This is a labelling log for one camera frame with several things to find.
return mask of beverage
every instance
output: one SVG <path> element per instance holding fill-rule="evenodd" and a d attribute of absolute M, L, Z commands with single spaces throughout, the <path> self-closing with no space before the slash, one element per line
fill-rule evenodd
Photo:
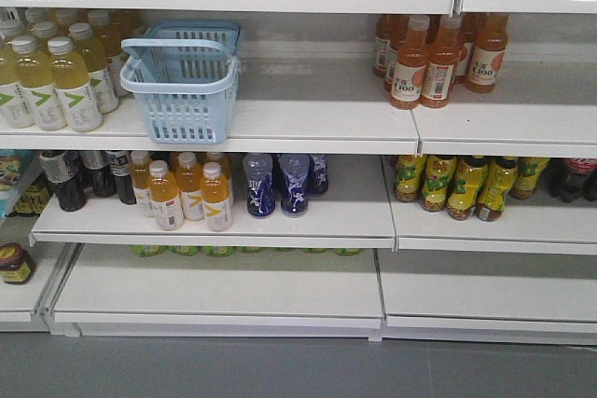
<path fill-rule="evenodd" d="M 201 193 L 207 226 L 216 232 L 229 228 L 232 225 L 230 192 L 219 163 L 207 162 L 203 165 Z"/>
<path fill-rule="evenodd" d="M 19 36 L 13 39 L 12 49 L 17 55 L 15 73 L 35 124 L 41 130 L 64 128 L 66 119 L 54 89 L 49 56 L 38 49 L 33 36 Z"/>
<path fill-rule="evenodd" d="M 284 174 L 282 212 L 288 216 L 302 216 L 307 212 L 307 175 L 310 159 L 306 154 L 282 154 L 280 168 Z"/>
<path fill-rule="evenodd" d="M 176 182 L 180 190 L 183 213 L 189 221 L 203 219 L 203 199 L 201 196 L 201 164 L 193 153 L 184 152 L 178 156 Z"/>
<path fill-rule="evenodd" d="M 404 44 L 398 51 L 390 104 L 398 109 L 414 109 L 421 97 L 427 58 L 425 40 L 429 16 L 412 15 Z"/>
<path fill-rule="evenodd" d="M 243 159 L 243 168 L 248 183 L 247 211 L 255 218 L 269 216 L 276 208 L 271 156 L 267 153 L 249 153 Z"/>
<path fill-rule="evenodd" d="M 506 195 L 514 185 L 518 173 L 516 159 L 500 156 L 490 163 L 487 180 L 475 208 L 475 213 L 483 221 L 494 221 L 504 212 Z"/>
<path fill-rule="evenodd" d="M 484 156 L 464 156 L 458 160 L 456 174 L 450 197 L 448 214 L 458 220 L 468 219 L 475 210 L 479 194 L 488 172 L 487 159 Z"/>
<path fill-rule="evenodd" d="M 102 44 L 93 36 L 93 30 L 88 23 L 78 22 L 71 25 L 69 33 L 76 52 L 81 55 L 87 66 L 98 109 L 102 114 L 114 111 L 118 107 L 118 97 L 114 91 Z"/>
<path fill-rule="evenodd" d="M 475 41 L 465 85 L 477 93 L 488 93 L 495 88 L 495 80 L 506 53 L 508 15 L 490 13 L 487 24 Z"/>
<path fill-rule="evenodd" d="M 439 108 L 448 103 L 452 78 L 460 58 L 458 34 L 462 17 L 441 16 L 436 40 L 427 50 L 427 68 L 421 90 L 420 103 Z"/>
<path fill-rule="evenodd" d="M 69 126 L 77 132 L 95 130 L 102 124 L 102 114 L 91 88 L 83 58 L 75 52 L 68 37 L 48 41 L 56 93 Z"/>

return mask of orange juice bottle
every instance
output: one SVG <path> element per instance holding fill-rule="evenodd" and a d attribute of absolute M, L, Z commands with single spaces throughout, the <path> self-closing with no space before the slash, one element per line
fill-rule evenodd
<path fill-rule="evenodd" d="M 219 163 L 207 162 L 203 165 L 201 194 L 207 226 L 216 232 L 229 228 L 232 225 L 232 205 L 228 182 Z"/>
<path fill-rule="evenodd" d="M 443 15 L 436 40 L 427 50 L 427 69 L 421 90 L 421 104 L 426 107 L 444 107 L 448 103 L 451 80 L 458 64 L 460 49 L 460 15 Z"/>
<path fill-rule="evenodd" d="M 178 156 L 176 182 L 183 203 L 183 213 L 190 221 L 203 219 L 203 199 L 201 197 L 201 165 L 193 153 L 184 152 Z"/>
<path fill-rule="evenodd" d="M 487 24 L 475 41 L 465 85 L 477 93 L 488 93 L 495 88 L 495 80 L 504 59 L 507 45 L 508 15 L 491 13 Z"/>
<path fill-rule="evenodd" d="M 429 16 L 412 15 L 404 44 L 398 51 L 390 104 L 398 109 L 414 109 L 419 103 L 427 57 L 425 39 L 429 29 Z"/>

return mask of plastic bottle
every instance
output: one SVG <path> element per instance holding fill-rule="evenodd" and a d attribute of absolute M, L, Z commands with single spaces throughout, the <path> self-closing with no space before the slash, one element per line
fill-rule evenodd
<path fill-rule="evenodd" d="M 404 44 L 398 51 L 390 104 L 398 109 L 414 109 L 419 104 L 427 66 L 425 40 L 429 16 L 412 15 Z"/>
<path fill-rule="evenodd" d="M 110 23 L 110 15 L 105 9 L 95 9 L 88 14 L 89 23 L 93 29 L 93 34 L 104 47 L 105 57 L 108 63 L 108 71 L 112 78 L 112 85 L 118 97 L 123 97 L 127 90 L 120 86 L 120 71 L 127 60 L 127 56 L 120 47 L 120 33 L 118 29 Z"/>
<path fill-rule="evenodd" d="M 178 185 L 163 160 L 156 160 L 149 165 L 149 194 L 153 215 L 161 229 L 176 230 L 183 225 L 185 216 L 178 196 Z"/>
<path fill-rule="evenodd" d="M 201 195 L 201 164 L 193 153 L 184 152 L 178 156 L 176 182 L 180 190 L 183 214 L 189 221 L 201 221 L 204 217 Z"/>
<path fill-rule="evenodd" d="M 203 165 L 201 193 L 207 226 L 216 232 L 229 228 L 232 225 L 232 204 L 228 181 L 219 163 L 207 162 Z"/>
<path fill-rule="evenodd" d="M 247 180 L 246 210 L 255 218 L 270 216 L 276 208 L 273 161 L 267 153 L 249 153 L 243 159 Z"/>
<path fill-rule="evenodd" d="M 282 154 L 280 168 L 284 174 L 285 190 L 280 204 L 288 216 L 302 216 L 307 212 L 307 175 L 310 159 L 306 154 Z"/>
<path fill-rule="evenodd" d="M 475 213 L 483 221 L 499 218 L 506 207 L 506 195 L 516 181 L 517 158 L 500 156 L 494 158 L 483 189 L 479 193 Z"/>
<path fill-rule="evenodd" d="M 427 68 L 419 100 L 423 106 L 439 108 L 448 103 L 451 81 L 460 58 L 461 23 L 462 17 L 458 14 L 441 17 L 436 40 L 427 50 Z"/>
<path fill-rule="evenodd" d="M 114 91 L 102 44 L 93 36 L 93 30 L 88 23 L 74 23 L 69 27 L 69 32 L 76 52 L 81 55 L 87 66 L 98 109 L 102 114 L 114 111 L 118 107 L 118 97 Z"/>
<path fill-rule="evenodd" d="M 465 82 L 473 92 L 488 93 L 495 88 L 506 53 L 507 18 L 506 13 L 490 13 L 485 28 L 477 36 Z"/>
<path fill-rule="evenodd" d="M 59 130 L 66 126 L 66 118 L 56 90 L 49 56 L 37 46 L 33 36 L 13 39 L 12 49 L 17 55 L 15 72 L 21 92 L 41 130 Z"/>
<path fill-rule="evenodd" d="M 54 37 L 48 41 L 52 55 L 52 74 L 56 93 L 61 101 L 68 125 L 77 132 L 95 130 L 102 124 L 90 76 L 83 58 L 75 52 L 68 37 Z"/>

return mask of bottle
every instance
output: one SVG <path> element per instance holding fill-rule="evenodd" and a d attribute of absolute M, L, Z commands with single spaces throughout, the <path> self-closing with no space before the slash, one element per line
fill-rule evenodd
<path fill-rule="evenodd" d="M 91 88 L 95 93 L 98 109 L 102 114 L 114 111 L 118 107 L 118 97 L 114 91 L 102 44 L 93 36 L 93 30 L 88 23 L 74 23 L 69 27 L 69 33 L 75 44 L 75 51 L 85 61 L 90 74 Z"/>
<path fill-rule="evenodd" d="M 508 15 L 490 13 L 487 24 L 475 41 L 465 85 L 477 93 L 488 93 L 495 88 L 495 80 L 502 66 L 507 45 Z"/>
<path fill-rule="evenodd" d="M 506 195 L 516 181 L 517 158 L 500 156 L 494 158 L 483 189 L 477 198 L 475 213 L 483 221 L 495 221 L 504 212 Z"/>
<path fill-rule="evenodd" d="M 52 55 L 56 93 L 66 121 L 77 132 L 95 130 L 102 124 L 102 114 L 91 89 L 90 76 L 83 58 L 75 53 L 73 41 L 65 36 L 50 39 L 48 50 Z"/>
<path fill-rule="evenodd" d="M 203 219 L 203 199 L 201 195 L 201 164 L 193 153 L 184 152 L 178 156 L 176 182 L 180 190 L 183 214 L 189 221 Z"/>
<path fill-rule="evenodd" d="M 452 192 L 448 197 L 448 214 L 458 220 L 468 219 L 475 210 L 489 167 L 485 156 L 463 156 L 458 160 Z"/>
<path fill-rule="evenodd" d="M 419 103 L 427 58 L 425 40 L 429 16 L 412 15 L 404 44 L 398 51 L 390 104 L 398 109 L 414 109 Z"/>
<path fill-rule="evenodd" d="M 434 43 L 427 50 L 427 68 L 420 103 L 439 108 L 448 103 L 451 81 L 460 58 L 458 34 L 462 17 L 442 15 Z"/>
<path fill-rule="evenodd" d="M 109 198 L 116 193 L 116 183 L 110 171 L 105 151 L 79 151 L 83 165 L 91 174 L 93 194 L 98 198 Z"/>
<path fill-rule="evenodd" d="M 421 189 L 421 205 L 428 212 L 439 212 L 446 207 L 448 186 L 456 170 L 455 156 L 429 156 Z"/>
<path fill-rule="evenodd" d="M 243 159 L 247 180 L 246 210 L 255 218 L 270 216 L 276 208 L 273 160 L 267 153 L 249 153 Z"/>
<path fill-rule="evenodd" d="M 156 223 L 162 230 L 176 230 L 183 225 L 185 216 L 178 196 L 174 175 L 168 164 L 156 160 L 149 164 L 149 196 Z"/>
<path fill-rule="evenodd" d="M 282 154 L 280 168 L 284 174 L 285 189 L 280 204 L 288 216 L 302 216 L 307 212 L 307 175 L 309 156 L 306 154 Z"/>
<path fill-rule="evenodd" d="M 539 176 L 548 166 L 549 158 L 519 158 L 519 173 L 510 190 L 516 199 L 528 199 L 537 190 Z"/>
<path fill-rule="evenodd" d="M 136 204 L 132 189 L 131 157 L 128 151 L 106 151 L 110 163 L 110 171 L 116 181 L 116 191 L 120 202 L 127 205 Z"/>
<path fill-rule="evenodd" d="M 123 97 L 127 90 L 120 86 L 120 71 L 127 60 L 126 55 L 120 48 L 120 33 L 118 29 L 110 23 L 110 15 L 105 9 L 95 9 L 88 14 L 89 23 L 93 29 L 93 34 L 104 47 L 105 57 L 108 62 L 108 71 L 112 78 L 112 85 L 118 97 Z"/>
<path fill-rule="evenodd" d="M 149 165 L 153 160 L 147 151 L 131 151 L 132 191 L 143 216 L 152 217 L 151 197 L 149 197 Z"/>
<path fill-rule="evenodd" d="M 201 193 L 207 226 L 216 232 L 229 228 L 232 225 L 232 205 L 228 181 L 219 163 L 207 162 L 203 165 Z"/>
<path fill-rule="evenodd" d="M 66 126 L 66 118 L 54 89 L 49 56 L 37 47 L 33 36 L 19 36 L 12 41 L 17 55 L 15 72 L 21 92 L 35 124 L 41 130 L 59 130 Z"/>

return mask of drink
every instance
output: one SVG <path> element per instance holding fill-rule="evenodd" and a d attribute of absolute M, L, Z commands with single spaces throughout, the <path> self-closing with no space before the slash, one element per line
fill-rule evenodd
<path fill-rule="evenodd" d="M 75 52 L 73 41 L 64 36 L 50 39 L 48 50 L 52 55 L 56 93 L 66 121 L 77 132 L 95 130 L 102 124 L 102 114 L 83 58 Z"/>
<path fill-rule="evenodd" d="M 207 162 L 203 165 L 201 193 L 207 226 L 216 232 L 229 228 L 232 225 L 230 192 L 219 163 Z"/>
<path fill-rule="evenodd" d="M 243 168 L 248 183 L 247 211 L 255 218 L 269 216 L 276 208 L 271 156 L 267 153 L 249 153 L 243 159 Z"/>
<path fill-rule="evenodd" d="M 420 99 L 423 106 L 439 108 L 448 103 L 451 81 L 460 58 L 458 34 L 461 22 L 460 15 L 441 16 L 436 40 L 427 50 L 427 68 Z"/>
<path fill-rule="evenodd" d="M 33 36 L 19 36 L 13 39 L 12 49 L 17 55 L 15 73 L 35 124 L 41 130 L 64 128 L 66 119 L 54 90 L 49 56 L 38 49 Z"/>
<path fill-rule="evenodd" d="M 176 182 L 180 190 L 183 213 L 189 221 L 203 219 L 203 199 L 201 197 L 201 164 L 193 153 L 185 152 L 178 156 Z"/>
<path fill-rule="evenodd" d="M 506 195 L 516 181 L 517 158 L 502 156 L 492 160 L 485 185 L 477 199 L 475 213 L 483 221 L 499 218 L 506 207 Z"/>
<path fill-rule="evenodd" d="M 93 36 L 93 30 L 88 23 L 75 23 L 69 27 L 69 32 L 76 52 L 81 55 L 87 66 L 98 109 L 102 114 L 114 111 L 118 107 L 118 97 L 114 92 L 102 44 Z"/>
<path fill-rule="evenodd" d="M 507 14 L 491 13 L 487 24 L 475 41 L 465 85 L 477 93 L 488 93 L 495 88 L 495 80 L 502 66 L 507 45 Z"/>
<path fill-rule="evenodd" d="M 412 15 L 404 44 L 398 51 L 390 104 L 398 109 L 414 109 L 419 103 L 427 58 L 425 40 L 429 16 Z"/>

